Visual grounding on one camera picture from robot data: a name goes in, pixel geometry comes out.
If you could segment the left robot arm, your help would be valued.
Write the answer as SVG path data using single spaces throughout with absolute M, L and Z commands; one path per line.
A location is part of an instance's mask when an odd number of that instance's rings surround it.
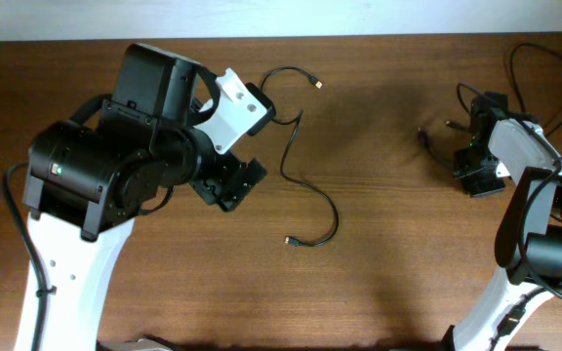
M 15 346 L 93 350 L 116 260 L 160 189 L 189 185 L 233 211 L 266 174 L 232 152 L 275 116 L 232 70 L 143 43 L 126 50 L 112 93 L 90 98 L 28 150 L 16 224 L 29 271 Z

